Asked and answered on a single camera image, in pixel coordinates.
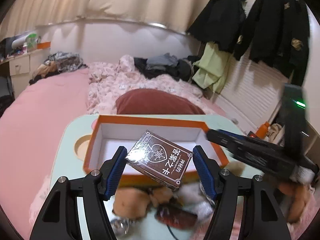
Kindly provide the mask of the person's right hand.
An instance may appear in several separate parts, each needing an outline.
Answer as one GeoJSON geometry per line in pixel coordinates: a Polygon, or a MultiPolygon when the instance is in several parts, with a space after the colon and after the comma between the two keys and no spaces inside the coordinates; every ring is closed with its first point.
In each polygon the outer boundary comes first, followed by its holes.
{"type": "Polygon", "coordinates": [[[281,193],[291,197],[292,200],[286,216],[287,222],[290,224],[298,222],[311,198],[310,187],[303,184],[281,182],[278,184],[278,189],[281,193]]]}

